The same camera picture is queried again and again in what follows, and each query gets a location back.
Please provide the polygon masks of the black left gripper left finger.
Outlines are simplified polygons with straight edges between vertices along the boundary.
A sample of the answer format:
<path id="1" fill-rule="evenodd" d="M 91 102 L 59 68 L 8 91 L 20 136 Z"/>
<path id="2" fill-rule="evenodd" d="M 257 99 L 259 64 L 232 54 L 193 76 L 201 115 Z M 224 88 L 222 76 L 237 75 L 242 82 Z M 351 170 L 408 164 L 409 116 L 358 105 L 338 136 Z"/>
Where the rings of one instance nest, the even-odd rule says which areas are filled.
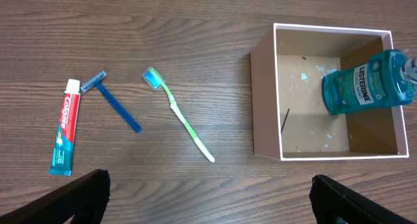
<path id="1" fill-rule="evenodd" d="M 100 223 L 109 202 L 111 180 L 96 169 L 1 216 L 1 223 Z"/>

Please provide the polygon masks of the blue mouthwash bottle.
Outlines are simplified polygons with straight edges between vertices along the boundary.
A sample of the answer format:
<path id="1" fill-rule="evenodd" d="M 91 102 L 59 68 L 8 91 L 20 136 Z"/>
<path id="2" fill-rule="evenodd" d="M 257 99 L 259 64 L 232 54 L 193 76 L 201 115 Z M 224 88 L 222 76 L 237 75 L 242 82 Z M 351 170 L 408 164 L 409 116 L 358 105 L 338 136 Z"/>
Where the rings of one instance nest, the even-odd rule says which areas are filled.
<path id="1" fill-rule="evenodd" d="M 416 59 L 398 49 L 323 77 L 322 96 L 331 115 L 409 105 L 416 95 Z"/>

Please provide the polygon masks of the black stick in box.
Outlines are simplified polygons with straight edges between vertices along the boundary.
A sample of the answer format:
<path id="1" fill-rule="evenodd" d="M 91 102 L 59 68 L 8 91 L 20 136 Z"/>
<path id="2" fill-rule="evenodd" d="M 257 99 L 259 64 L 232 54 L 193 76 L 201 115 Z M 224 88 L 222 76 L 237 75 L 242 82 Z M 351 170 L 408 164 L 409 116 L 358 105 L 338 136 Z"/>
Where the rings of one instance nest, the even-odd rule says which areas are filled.
<path id="1" fill-rule="evenodd" d="M 281 130 L 280 130 L 281 134 L 283 133 L 283 129 L 284 129 L 284 127 L 285 127 L 285 123 L 286 123 L 286 121 L 287 121 L 287 117 L 288 117 L 288 115 L 289 115 L 289 112 L 290 112 L 290 108 L 288 108 L 288 109 L 287 109 L 286 114 L 285 114 L 285 116 L 284 116 L 284 120 L 283 120 L 283 122 L 282 122 L 282 125 L 281 125 Z"/>

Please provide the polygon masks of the red toothpaste tube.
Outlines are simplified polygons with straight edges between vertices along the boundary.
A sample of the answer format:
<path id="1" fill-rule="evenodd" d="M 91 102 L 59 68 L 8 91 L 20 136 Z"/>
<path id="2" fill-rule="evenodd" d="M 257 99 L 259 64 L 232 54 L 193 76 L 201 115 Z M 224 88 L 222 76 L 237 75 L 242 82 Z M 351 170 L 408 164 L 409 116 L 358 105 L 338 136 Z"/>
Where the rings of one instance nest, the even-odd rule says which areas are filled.
<path id="1" fill-rule="evenodd" d="M 53 156 L 48 171 L 50 175 L 71 175 L 74 139 L 81 98 L 79 91 L 80 81 L 69 79 L 64 92 L 55 134 Z"/>

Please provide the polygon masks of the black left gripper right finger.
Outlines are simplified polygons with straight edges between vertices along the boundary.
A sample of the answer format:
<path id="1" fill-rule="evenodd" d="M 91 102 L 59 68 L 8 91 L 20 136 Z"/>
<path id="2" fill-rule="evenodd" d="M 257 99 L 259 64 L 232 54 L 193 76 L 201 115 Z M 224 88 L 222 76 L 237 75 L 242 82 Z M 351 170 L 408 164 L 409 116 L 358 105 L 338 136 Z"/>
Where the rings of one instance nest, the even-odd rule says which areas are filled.
<path id="1" fill-rule="evenodd" d="M 309 199 L 318 224 L 411 222 L 325 175 L 312 178 Z"/>

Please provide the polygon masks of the blue disposable razor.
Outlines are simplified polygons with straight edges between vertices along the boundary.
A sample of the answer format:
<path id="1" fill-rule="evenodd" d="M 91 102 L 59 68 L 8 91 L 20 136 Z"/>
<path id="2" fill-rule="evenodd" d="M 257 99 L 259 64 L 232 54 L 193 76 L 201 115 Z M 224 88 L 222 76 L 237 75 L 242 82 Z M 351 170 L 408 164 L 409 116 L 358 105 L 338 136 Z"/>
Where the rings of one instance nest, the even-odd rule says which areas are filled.
<path id="1" fill-rule="evenodd" d="M 81 86 L 83 92 L 87 92 L 92 87 L 97 88 L 110 106 L 121 116 L 121 118 L 135 131 L 139 133 L 141 126 L 137 121 L 125 110 L 125 108 L 117 101 L 117 99 L 103 86 L 101 81 L 107 76 L 105 71 L 97 73 L 92 79 L 88 80 Z"/>

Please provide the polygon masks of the green white toothbrush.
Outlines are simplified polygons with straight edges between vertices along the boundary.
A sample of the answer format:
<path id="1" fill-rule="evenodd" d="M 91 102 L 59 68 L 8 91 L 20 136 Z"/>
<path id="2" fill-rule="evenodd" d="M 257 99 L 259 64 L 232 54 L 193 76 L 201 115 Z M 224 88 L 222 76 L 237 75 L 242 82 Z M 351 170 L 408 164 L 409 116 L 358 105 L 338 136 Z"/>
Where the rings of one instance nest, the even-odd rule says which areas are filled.
<path id="1" fill-rule="evenodd" d="M 157 70 L 150 66 L 148 67 L 147 71 L 143 74 L 144 80 L 148 83 L 148 85 L 151 87 L 152 90 L 157 91 L 159 89 L 163 89 L 165 93 L 167 94 L 168 100 L 169 100 L 169 106 L 171 110 L 174 112 L 174 114 L 177 116 L 177 118 L 181 121 L 183 126 L 186 128 L 188 134 L 192 138 L 193 142 L 197 146 L 197 148 L 200 150 L 200 152 L 206 157 L 206 159 L 209 162 L 214 163 L 216 160 L 214 156 L 210 153 L 208 148 L 205 146 L 205 144 L 200 140 L 199 136 L 196 134 L 194 129 L 190 126 L 182 112 L 180 111 L 179 106 L 177 105 L 176 99 L 174 95 L 172 94 L 171 90 L 165 83 L 165 80 L 163 77 L 157 72 Z"/>

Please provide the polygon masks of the white cardboard box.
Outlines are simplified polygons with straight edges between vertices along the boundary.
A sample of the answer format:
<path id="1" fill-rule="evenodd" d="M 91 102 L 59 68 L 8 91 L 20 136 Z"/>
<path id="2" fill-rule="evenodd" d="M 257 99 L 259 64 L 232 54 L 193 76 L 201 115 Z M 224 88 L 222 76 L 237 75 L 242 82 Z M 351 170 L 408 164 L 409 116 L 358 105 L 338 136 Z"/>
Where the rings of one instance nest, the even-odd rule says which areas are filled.
<path id="1" fill-rule="evenodd" d="M 331 115 L 321 91 L 324 76 L 393 46 L 387 30 L 275 23 L 250 53 L 255 154 L 281 161 L 408 158 L 402 107 Z"/>

